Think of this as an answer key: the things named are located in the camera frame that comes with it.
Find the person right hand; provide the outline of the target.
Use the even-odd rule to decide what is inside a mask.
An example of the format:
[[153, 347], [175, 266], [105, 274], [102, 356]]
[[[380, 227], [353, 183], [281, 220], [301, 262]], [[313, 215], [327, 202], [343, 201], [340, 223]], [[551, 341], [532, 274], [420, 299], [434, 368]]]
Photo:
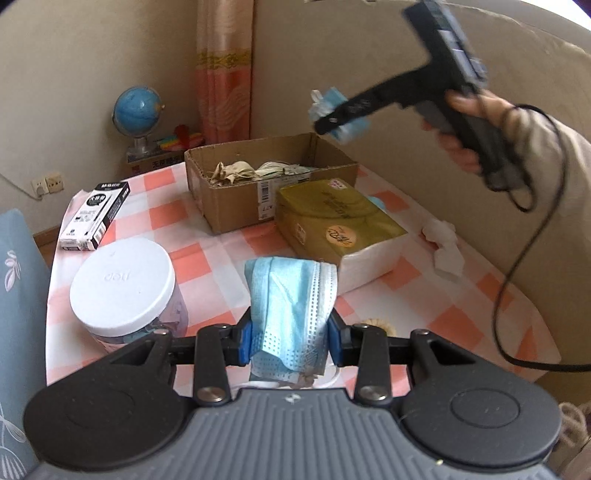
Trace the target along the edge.
[[[496, 128], [501, 127], [503, 120], [506, 120], [507, 124], [511, 124], [516, 116], [512, 103], [488, 90], [481, 90], [479, 94], [467, 96], [450, 90], [446, 93], [445, 98], [449, 110], [485, 119]], [[437, 132], [439, 146], [463, 171], [472, 174], [482, 173], [478, 153], [463, 146], [448, 119], [443, 117], [436, 124], [423, 119], [422, 128], [426, 131]]]

